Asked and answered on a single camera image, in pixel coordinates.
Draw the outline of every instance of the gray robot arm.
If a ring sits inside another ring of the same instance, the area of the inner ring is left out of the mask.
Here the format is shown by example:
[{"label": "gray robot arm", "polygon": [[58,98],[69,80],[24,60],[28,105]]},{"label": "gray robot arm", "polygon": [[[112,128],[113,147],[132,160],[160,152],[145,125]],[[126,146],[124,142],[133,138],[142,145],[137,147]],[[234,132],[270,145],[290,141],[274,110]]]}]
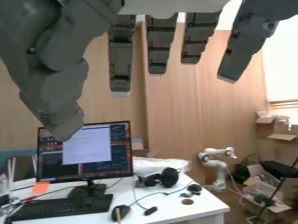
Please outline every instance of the gray robot arm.
[{"label": "gray robot arm", "polygon": [[281,20],[298,14],[297,0],[245,0],[233,25],[218,78],[234,83]]},{"label": "gray robot arm", "polygon": [[26,107],[60,141],[82,126],[77,105],[90,40],[116,22],[121,0],[0,0],[0,57]]},{"label": "gray robot arm", "polygon": [[[0,0],[0,57],[20,89],[20,99],[57,140],[66,141],[82,127],[77,99],[88,76],[82,54],[90,40],[108,31],[110,89],[128,92],[136,25],[132,15],[148,15],[149,72],[164,74],[177,12],[187,12],[181,62],[195,64],[227,1]],[[297,0],[243,1],[219,78],[230,82],[239,79],[278,21],[297,13]]]}]

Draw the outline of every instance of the headphones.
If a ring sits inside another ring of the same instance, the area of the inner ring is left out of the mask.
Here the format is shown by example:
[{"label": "headphones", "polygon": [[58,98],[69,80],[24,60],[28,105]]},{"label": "headphones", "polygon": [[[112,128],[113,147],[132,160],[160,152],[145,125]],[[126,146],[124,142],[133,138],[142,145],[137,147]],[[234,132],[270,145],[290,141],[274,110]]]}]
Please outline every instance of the headphones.
[{"label": "headphones", "polygon": [[140,183],[145,187],[154,187],[157,184],[161,184],[165,188],[171,188],[179,179],[179,172],[174,168],[166,168],[161,174],[153,174],[145,178],[138,177]]}]

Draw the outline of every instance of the desk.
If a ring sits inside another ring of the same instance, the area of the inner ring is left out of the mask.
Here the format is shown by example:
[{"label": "desk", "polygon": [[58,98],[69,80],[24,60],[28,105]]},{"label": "desk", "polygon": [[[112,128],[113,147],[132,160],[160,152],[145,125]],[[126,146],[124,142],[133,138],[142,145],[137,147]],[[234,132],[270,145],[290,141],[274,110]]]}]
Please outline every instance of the desk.
[{"label": "desk", "polygon": [[[124,178],[121,182],[108,189],[108,194],[114,194],[114,199],[110,206],[110,211],[114,206],[126,204],[129,205],[134,201],[133,197],[133,184],[134,179],[132,177]],[[118,179],[102,180],[101,183],[105,183],[108,186],[116,183]],[[136,196],[141,198],[148,194],[156,192],[173,192],[183,188],[191,179],[181,174],[178,184],[170,188],[165,189],[161,186],[153,188],[141,188],[136,189]],[[62,183],[50,185],[49,192],[57,189],[82,185],[84,182],[74,183]],[[53,194],[42,196],[40,199],[56,199],[65,198],[69,191],[72,189],[66,189],[58,191]],[[187,224],[223,224],[223,213],[229,212],[229,206],[207,191],[202,190],[201,196],[193,196],[194,200],[193,205],[182,205],[179,194],[186,191],[181,191],[175,194],[165,196],[162,194],[154,195],[152,197],[145,198],[140,201],[141,205],[150,208],[153,206],[158,207],[158,211],[150,216],[144,216],[144,210],[138,207],[137,204],[132,206],[132,211],[122,220],[122,224],[170,224],[185,222]],[[24,189],[13,192],[13,195],[20,197],[21,199],[32,196],[30,189]],[[66,216],[60,218],[50,219],[40,219],[40,220],[29,220],[22,222],[16,222],[20,224],[112,224],[114,223],[110,220],[110,211],[108,213],[90,214],[90,215],[80,215],[80,216]]]}]

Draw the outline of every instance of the window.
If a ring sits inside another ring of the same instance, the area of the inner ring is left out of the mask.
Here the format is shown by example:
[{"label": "window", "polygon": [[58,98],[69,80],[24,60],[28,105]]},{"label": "window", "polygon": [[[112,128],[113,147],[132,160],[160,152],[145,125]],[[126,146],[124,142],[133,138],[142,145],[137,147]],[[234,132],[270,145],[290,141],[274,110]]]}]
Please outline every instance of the window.
[{"label": "window", "polygon": [[298,16],[281,21],[263,47],[267,100],[298,105]]}]

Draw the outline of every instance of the computer mouse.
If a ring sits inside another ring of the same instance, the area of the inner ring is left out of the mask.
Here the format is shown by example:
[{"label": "computer mouse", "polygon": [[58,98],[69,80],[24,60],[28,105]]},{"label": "computer mouse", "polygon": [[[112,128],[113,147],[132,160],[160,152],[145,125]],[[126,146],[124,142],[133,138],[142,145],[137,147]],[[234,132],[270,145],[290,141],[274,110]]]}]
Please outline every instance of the computer mouse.
[{"label": "computer mouse", "polygon": [[128,205],[118,205],[113,208],[112,211],[112,219],[114,222],[117,222],[117,209],[120,209],[120,217],[121,219],[125,218],[125,216],[128,215],[128,213],[130,212],[130,207]]}]

